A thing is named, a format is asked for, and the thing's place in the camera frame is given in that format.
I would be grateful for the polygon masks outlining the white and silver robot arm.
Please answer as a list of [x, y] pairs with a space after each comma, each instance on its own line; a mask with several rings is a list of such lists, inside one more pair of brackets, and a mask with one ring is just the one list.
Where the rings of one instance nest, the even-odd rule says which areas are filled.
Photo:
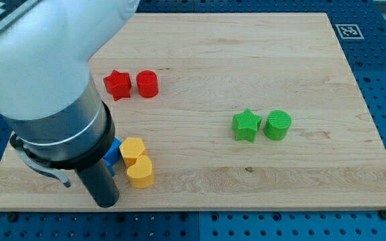
[[65, 161], [107, 122], [88, 65], [138, 0], [0, 0], [0, 114], [38, 157]]

